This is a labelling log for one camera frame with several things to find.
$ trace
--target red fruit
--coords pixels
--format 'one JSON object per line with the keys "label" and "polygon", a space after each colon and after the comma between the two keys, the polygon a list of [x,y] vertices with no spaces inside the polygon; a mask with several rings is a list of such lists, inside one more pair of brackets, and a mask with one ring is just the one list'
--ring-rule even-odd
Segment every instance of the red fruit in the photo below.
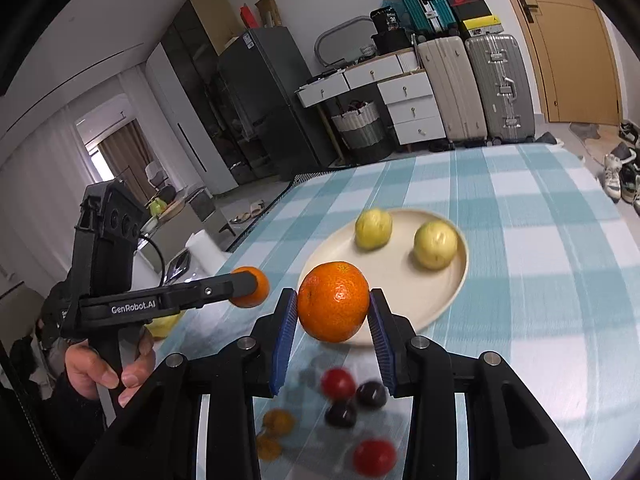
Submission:
{"label": "red fruit", "polygon": [[356,381],[344,368],[331,368],[320,379],[322,392],[331,400],[351,399],[356,393]]}
{"label": "red fruit", "polygon": [[387,440],[363,440],[353,452],[353,466],[364,476],[384,476],[396,465],[396,448]]}

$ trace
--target wooden door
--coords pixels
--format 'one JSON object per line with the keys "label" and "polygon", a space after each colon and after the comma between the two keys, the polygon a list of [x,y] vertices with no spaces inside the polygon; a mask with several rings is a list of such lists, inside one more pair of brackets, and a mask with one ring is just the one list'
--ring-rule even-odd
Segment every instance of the wooden door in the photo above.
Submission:
{"label": "wooden door", "polygon": [[609,34],[591,0],[511,0],[549,122],[619,124],[620,87]]}

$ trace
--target dark purple fruit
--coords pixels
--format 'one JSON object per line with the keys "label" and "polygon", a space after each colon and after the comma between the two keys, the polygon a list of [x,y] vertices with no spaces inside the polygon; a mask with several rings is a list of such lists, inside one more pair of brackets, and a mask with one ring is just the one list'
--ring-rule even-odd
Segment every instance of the dark purple fruit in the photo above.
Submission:
{"label": "dark purple fruit", "polygon": [[386,404],[386,388],[378,381],[367,381],[358,386],[356,399],[359,405],[377,410]]}
{"label": "dark purple fruit", "polygon": [[336,428],[353,428],[357,418],[356,409],[348,400],[336,400],[324,412],[324,421]]}

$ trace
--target tablecloth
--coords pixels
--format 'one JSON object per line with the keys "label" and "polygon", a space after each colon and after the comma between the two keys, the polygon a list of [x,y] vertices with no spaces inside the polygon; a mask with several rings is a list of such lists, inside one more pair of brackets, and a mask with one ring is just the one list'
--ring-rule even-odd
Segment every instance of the tablecloth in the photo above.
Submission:
{"label": "tablecloth", "polygon": [[[495,146],[381,162],[312,178],[291,189],[229,258],[220,273],[260,267],[268,300],[252,310],[228,303],[188,311],[159,357],[205,356],[250,332],[273,311],[283,287],[296,287],[312,251],[363,208],[420,207],[465,234],[468,277],[451,307],[422,333],[448,351],[499,352],[558,425],[593,480],[617,471],[640,436],[640,252],[599,183],[557,146]],[[370,349],[322,344],[298,326],[287,381],[265,410],[283,406],[298,420],[283,455],[260,464],[262,477],[361,478],[351,451],[363,438],[389,438],[402,476],[411,400],[391,399],[359,413],[353,430],[324,424],[318,391],[327,368],[357,381],[379,377]],[[466,422],[458,409],[458,478],[468,478]]]}

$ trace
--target human hand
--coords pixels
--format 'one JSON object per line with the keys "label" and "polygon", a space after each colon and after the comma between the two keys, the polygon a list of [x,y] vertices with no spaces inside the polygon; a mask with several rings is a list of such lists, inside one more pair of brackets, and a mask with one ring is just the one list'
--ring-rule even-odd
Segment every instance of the human hand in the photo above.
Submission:
{"label": "human hand", "polygon": [[[118,397],[124,408],[140,386],[151,375],[156,365],[154,340],[149,330],[140,338],[138,345],[140,356],[122,371],[122,384],[125,390]],[[97,384],[113,389],[120,382],[116,372],[92,348],[88,341],[71,345],[65,354],[66,374],[73,389],[85,399],[98,399]]]}

